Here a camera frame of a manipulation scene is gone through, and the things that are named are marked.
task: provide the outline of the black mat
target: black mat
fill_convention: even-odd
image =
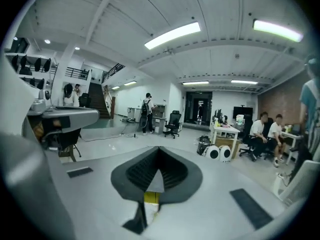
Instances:
[[[256,230],[273,220],[273,218],[243,188],[230,191],[230,194]]]

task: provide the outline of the blue shirt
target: blue shirt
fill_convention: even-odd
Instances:
[[[310,81],[315,81],[316,87],[318,88],[318,90],[320,90],[320,78],[315,78]],[[305,129],[308,130],[311,122],[314,119],[313,117],[317,108],[317,99],[307,86],[307,83],[305,83],[302,87],[300,101],[306,106],[307,109],[308,119],[305,125]]]

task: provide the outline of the ceiling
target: ceiling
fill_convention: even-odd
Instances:
[[[209,80],[206,87],[186,90],[259,93],[299,73],[309,44],[306,38],[296,43],[253,30],[254,19],[303,34],[310,29],[292,0],[36,0],[17,36],[38,43],[49,39],[59,51],[76,39],[85,59],[108,67],[123,64],[132,78]],[[144,46],[195,21],[200,32],[152,50]],[[232,79],[258,84],[231,84]]]

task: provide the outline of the pillar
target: pillar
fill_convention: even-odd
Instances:
[[[58,105],[59,97],[62,95],[63,83],[64,83],[67,67],[69,65],[72,55],[74,54],[75,47],[76,47],[76,40],[73,39],[69,42],[69,44],[65,48],[63,55],[60,59],[58,68],[56,70],[54,81],[52,84],[52,92],[51,92],[51,101],[52,101],[52,105],[54,106]]]

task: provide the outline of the staircase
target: staircase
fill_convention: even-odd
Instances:
[[[110,119],[111,117],[106,107],[101,84],[91,82],[89,86],[89,96],[91,98],[90,108],[98,110],[100,112],[100,118]]]

